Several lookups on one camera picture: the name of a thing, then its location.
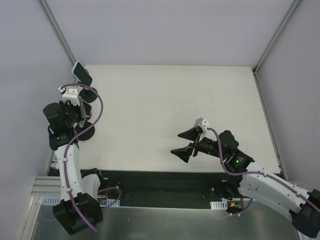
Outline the black round base phone stand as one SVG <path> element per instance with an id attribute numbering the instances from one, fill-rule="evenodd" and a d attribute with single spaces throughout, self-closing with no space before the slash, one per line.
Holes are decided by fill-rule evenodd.
<path id="1" fill-rule="evenodd" d="M 80 86 L 82 87 L 82 90 L 79 92 L 79 96 L 82 98 L 83 101 L 87 103 L 92 103 L 98 98 L 97 95 L 91 90 L 93 89 L 95 92 L 97 92 L 97 90 L 94 87 L 82 83 Z"/>

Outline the pink case phone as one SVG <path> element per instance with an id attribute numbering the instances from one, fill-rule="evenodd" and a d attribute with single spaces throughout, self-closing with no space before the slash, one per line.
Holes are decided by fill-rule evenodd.
<path id="1" fill-rule="evenodd" d="M 92 117 L 92 106 L 86 101 L 83 102 L 83 106 L 85 109 L 86 121 L 89 121 L 90 118 Z"/>

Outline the black tall corner phone stand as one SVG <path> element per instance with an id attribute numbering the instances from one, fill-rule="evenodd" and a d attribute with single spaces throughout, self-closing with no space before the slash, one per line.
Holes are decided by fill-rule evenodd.
<path id="1" fill-rule="evenodd" d="M 95 131 L 96 131 L 96 129 L 95 129 L 95 127 L 93 126 L 93 124 L 92 124 L 91 122 L 89 122 L 89 121 L 86 121 L 86 122 L 84 123 L 83 128 L 80 128 L 79 125 L 76 125 L 74 129 L 75 129 L 75 131 L 76 131 L 77 134 L 85 131 L 84 133 L 82 133 L 81 135 L 79 135 L 79 136 L 77 137 L 78 140 L 79 140 L 79 141 L 82 141 L 82 142 L 91 139 L 91 138 L 94 136 Z"/>

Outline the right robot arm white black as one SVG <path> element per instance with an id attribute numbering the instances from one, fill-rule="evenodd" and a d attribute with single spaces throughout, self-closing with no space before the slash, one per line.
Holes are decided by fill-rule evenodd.
<path id="1" fill-rule="evenodd" d="M 312 239 L 318 236 L 319 190 L 309 191 L 268 171 L 239 150 L 239 142 L 231 131 L 217 133 L 216 140 L 204 136 L 208 131 L 215 130 L 198 126 L 178 134 L 178 137 L 190 140 L 190 143 L 186 147 L 171 150 L 171 154 L 185 163 L 198 153 L 219 158 L 223 170 L 229 176 L 225 182 L 225 190 L 220 193 L 223 198 L 232 199 L 242 195 L 256 200 L 290 220 L 301 234 Z"/>

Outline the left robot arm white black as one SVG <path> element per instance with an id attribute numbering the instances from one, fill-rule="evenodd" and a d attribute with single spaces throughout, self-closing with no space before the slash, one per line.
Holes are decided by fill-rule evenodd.
<path id="1" fill-rule="evenodd" d="M 43 114 L 49 122 L 49 147 L 58 162 L 61 184 L 60 202 L 53 207 L 53 215 L 69 235 L 86 228 L 96 230 L 103 220 L 98 195 L 105 191 L 106 183 L 97 168 L 81 173 L 79 137 L 82 130 L 95 132 L 86 121 L 83 102 L 74 105 L 69 100 L 48 104 Z"/>

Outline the green case phone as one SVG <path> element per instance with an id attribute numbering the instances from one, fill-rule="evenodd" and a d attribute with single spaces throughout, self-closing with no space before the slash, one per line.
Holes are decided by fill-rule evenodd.
<path id="1" fill-rule="evenodd" d="M 82 98 L 79 96 L 78 99 L 79 99 L 79 109 L 80 109 L 80 119 L 78 121 L 78 125 L 80 128 L 83 128 L 85 121 L 86 121 L 86 118 L 87 118 L 86 109 L 85 109 L 84 102 L 83 102 Z"/>

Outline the light blue case phone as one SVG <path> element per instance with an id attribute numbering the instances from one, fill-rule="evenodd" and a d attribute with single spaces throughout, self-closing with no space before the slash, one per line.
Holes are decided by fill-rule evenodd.
<path id="1" fill-rule="evenodd" d="M 73 77 L 81 84 L 90 87 L 93 78 L 89 74 L 89 72 L 84 68 L 84 66 L 79 62 L 76 61 L 71 69 L 71 73 Z"/>

